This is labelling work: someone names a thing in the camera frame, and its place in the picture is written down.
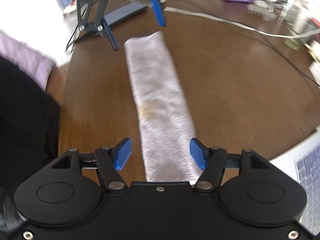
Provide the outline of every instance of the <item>table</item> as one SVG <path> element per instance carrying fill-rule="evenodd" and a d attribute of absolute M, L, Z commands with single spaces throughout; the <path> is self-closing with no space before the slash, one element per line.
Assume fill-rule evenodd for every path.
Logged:
<path fill-rule="evenodd" d="M 123 0 L 111 0 L 108 10 Z M 250 15 L 246 4 L 220 0 L 167 0 L 166 5 L 207 11 L 260 30 L 279 33 L 280 22 Z M 187 98 L 197 137 L 231 153 L 252 148 L 270 160 L 308 137 L 320 124 L 320 91 L 254 32 L 212 20 L 165 12 L 161 28 L 151 9 L 113 28 L 119 51 L 108 39 L 92 38 L 75 47 L 60 118 L 59 151 L 114 147 L 132 139 L 132 155 L 120 172 L 127 183 L 144 181 L 139 121 L 132 98 L 123 44 L 131 37 L 162 31 Z M 311 76 L 306 49 L 294 51 L 269 38 Z M 228 179 L 237 171 L 226 172 Z M 85 175 L 96 180 L 94 171 Z"/>

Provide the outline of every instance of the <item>silver screw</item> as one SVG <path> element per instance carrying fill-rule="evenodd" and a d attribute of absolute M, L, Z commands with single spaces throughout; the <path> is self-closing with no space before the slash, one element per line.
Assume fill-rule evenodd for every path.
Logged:
<path fill-rule="evenodd" d="M 213 187 L 212 183 L 209 181 L 200 181 L 197 183 L 199 189 L 210 189 Z"/>
<path fill-rule="evenodd" d="M 26 240 L 32 240 L 33 239 L 33 234 L 29 231 L 23 232 L 23 238 Z"/>
<path fill-rule="evenodd" d="M 124 188 L 124 183 L 121 181 L 113 181 L 113 182 L 109 183 L 109 188 L 122 189 L 122 188 Z"/>
<path fill-rule="evenodd" d="M 164 191 L 164 187 L 157 187 L 156 190 L 159 191 L 159 192 L 163 192 Z"/>
<path fill-rule="evenodd" d="M 288 238 L 289 238 L 290 240 L 297 239 L 298 236 L 299 236 L 299 232 L 296 231 L 296 230 L 293 230 L 293 231 L 291 231 L 291 232 L 288 234 Z"/>

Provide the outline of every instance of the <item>white cable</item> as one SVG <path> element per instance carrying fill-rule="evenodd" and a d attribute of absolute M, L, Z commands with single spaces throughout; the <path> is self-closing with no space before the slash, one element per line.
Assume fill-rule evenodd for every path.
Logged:
<path fill-rule="evenodd" d="M 200 17 L 204 17 L 204 18 L 207 18 L 207 19 L 210 19 L 210 20 L 214 20 L 214 21 L 218 21 L 218 22 L 226 22 L 226 23 L 230 23 L 230 24 L 239 26 L 241 28 L 244 28 L 244 29 L 247 29 L 247 30 L 250 30 L 250 31 L 254 31 L 254 32 L 266 35 L 266 36 L 279 37 L 279 38 L 299 39 L 299 38 L 309 37 L 311 35 L 320 33 L 320 29 L 316 29 L 316 30 L 313 30 L 313 31 L 310 31 L 310 32 L 302 33 L 302 34 L 299 34 L 299 35 L 293 35 L 293 36 L 277 35 L 277 34 L 265 33 L 263 31 L 259 31 L 259 30 L 255 29 L 255 28 L 248 27 L 248 26 L 243 25 L 241 23 L 225 20 L 225 19 L 218 18 L 218 17 L 212 16 L 212 15 L 209 15 L 209 14 L 205 14 L 205 13 L 190 12 L 190 11 L 181 10 L 181 9 L 172 8 L 172 7 L 166 7 L 166 8 L 164 8 L 164 11 L 176 12 L 176 13 L 181 13 L 181 14 L 186 14 L 186 15 L 191 15 L 191 16 L 200 16 Z"/>

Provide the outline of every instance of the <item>folded towel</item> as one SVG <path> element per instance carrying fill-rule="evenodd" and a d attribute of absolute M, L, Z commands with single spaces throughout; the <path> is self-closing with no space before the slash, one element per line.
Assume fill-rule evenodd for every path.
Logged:
<path fill-rule="evenodd" d="M 189 154 L 195 130 L 162 33 L 129 39 L 124 48 L 147 181 L 198 179 Z"/>
<path fill-rule="evenodd" d="M 45 91 L 51 69 L 56 65 L 53 60 L 16 41 L 1 30 L 0 56 L 17 65 Z"/>

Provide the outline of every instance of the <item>blue gripper pad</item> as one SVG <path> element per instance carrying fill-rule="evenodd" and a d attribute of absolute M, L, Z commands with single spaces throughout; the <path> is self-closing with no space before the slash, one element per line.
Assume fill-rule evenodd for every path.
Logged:
<path fill-rule="evenodd" d="M 206 149 L 207 148 L 197 138 L 192 138 L 190 140 L 190 154 L 201 170 L 204 170 L 207 167 L 207 160 L 204 154 Z"/>
<path fill-rule="evenodd" d="M 165 22 L 165 18 L 164 18 L 163 12 L 162 12 L 161 3 L 158 0 L 151 0 L 151 3 L 152 3 L 153 11 L 156 15 L 156 19 L 158 21 L 158 24 L 161 27 L 165 27 L 166 22 Z"/>
<path fill-rule="evenodd" d="M 131 139 L 125 138 L 113 149 L 115 151 L 113 164 L 118 171 L 122 170 L 131 155 L 131 147 Z"/>

